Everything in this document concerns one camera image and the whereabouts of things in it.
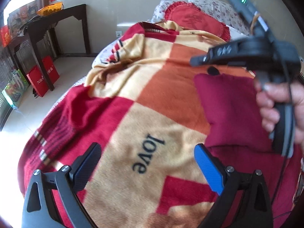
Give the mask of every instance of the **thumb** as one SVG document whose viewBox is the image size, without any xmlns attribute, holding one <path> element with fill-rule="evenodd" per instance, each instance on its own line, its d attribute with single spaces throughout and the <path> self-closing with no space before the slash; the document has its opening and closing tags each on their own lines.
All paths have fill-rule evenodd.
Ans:
<svg viewBox="0 0 304 228">
<path fill-rule="evenodd" d="M 292 83 L 290 85 L 290 89 L 292 95 L 292 103 L 294 105 L 304 102 L 304 87 L 300 83 Z M 264 90 L 266 91 L 267 95 L 275 102 L 290 102 L 288 83 L 266 83 L 264 85 Z"/>
</svg>

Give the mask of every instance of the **dark wooden table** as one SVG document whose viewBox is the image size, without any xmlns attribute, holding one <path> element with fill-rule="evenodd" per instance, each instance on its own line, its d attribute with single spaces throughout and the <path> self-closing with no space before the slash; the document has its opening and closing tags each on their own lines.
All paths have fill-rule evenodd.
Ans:
<svg viewBox="0 0 304 228">
<path fill-rule="evenodd" d="M 10 49 L 10 54 L 13 60 L 16 62 L 16 65 L 20 68 L 20 62 L 16 56 L 16 52 L 20 48 L 20 44 L 28 40 L 32 49 L 32 54 L 34 56 L 35 62 L 39 68 L 39 70 L 42 73 L 42 76 L 44 77 L 48 88 L 52 91 L 54 90 L 54 85 L 52 84 L 52 81 L 50 80 L 48 73 L 42 63 L 42 59 L 40 56 L 40 53 L 38 51 L 37 42 L 43 39 L 45 33 L 47 30 L 50 29 L 51 25 L 57 23 L 58 21 L 61 21 L 63 19 L 66 19 L 68 17 L 74 16 L 77 20 L 82 21 L 82 32 L 83 32 L 83 39 L 85 42 L 85 49 L 86 53 L 85 55 L 78 55 L 78 56 L 92 56 L 91 54 L 91 47 L 90 47 L 90 41 L 89 41 L 89 33 L 88 33 L 88 22 L 87 22 L 87 11 L 86 11 L 86 4 L 81 4 L 78 6 L 62 9 L 56 13 L 43 16 L 37 21 L 33 21 L 27 26 L 27 30 L 24 36 L 22 37 L 15 37 L 8 45 Z M 57 49 L 59 49 L 59 45 L 57 40 L 53 42 Z M 67 56 L 77 56 L 77 54 L 69 54 Z"/>
</svg>

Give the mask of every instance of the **wall socket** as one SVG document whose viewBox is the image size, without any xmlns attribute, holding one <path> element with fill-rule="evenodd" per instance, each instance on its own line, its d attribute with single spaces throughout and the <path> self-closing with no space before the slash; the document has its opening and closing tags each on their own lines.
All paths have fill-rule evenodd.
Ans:
<svg viewBox="0 0 304 228">
<path fill-rule="evenodd" d="M 116 31 L 115 34 L 116 34 L 117 39 L 123 35 L 123 33 L 121 31 Z"/>
</svg>

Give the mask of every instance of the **human hand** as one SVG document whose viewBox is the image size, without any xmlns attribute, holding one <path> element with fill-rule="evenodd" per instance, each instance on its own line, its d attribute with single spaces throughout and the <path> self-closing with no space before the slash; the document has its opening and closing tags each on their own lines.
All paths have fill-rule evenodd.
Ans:
<svg viewBox="0 0 304 228">
<path fill-rule="evenodd" d="M 266 83 L 264 90 L 257 78 L 254 79 L 254 87 L 257 91 L 256 102 L 260 107 L 262 126 L 266 131 L 272 132 L 280 120 L 280 114 L 273 108 L 275 102 L 288 102 L 290 100 L 288 84 Z M 292 102 L 294 104 L 295 135 L 294 142 L 300 144 L 304 151 L 304 87 L 299 82 L 290 86 Z"/>
</svg>

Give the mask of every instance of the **white wall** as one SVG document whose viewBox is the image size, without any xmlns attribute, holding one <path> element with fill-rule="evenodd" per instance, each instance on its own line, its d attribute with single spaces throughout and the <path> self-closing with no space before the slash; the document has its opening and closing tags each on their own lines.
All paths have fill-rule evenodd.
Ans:
<svg viewBox="0 0 304 228">
<path fill-rule="evenodd" d="M 92 52 L 100 52 L 115 39 L 118 23 L 137 22 L 150 19 L 160 0 L 57 0 L 64 7 L 87 4 L 89 37 Z M 285 39 L 296 45 L 304 55 L 304 37 L 287 7 L 281 0 L 251 0 L 268 21 L 278 39 Z M 56 27 L 58 41 L 63 53 L 85 52 L 81 22 L 68 18 Z"/>
</svg>

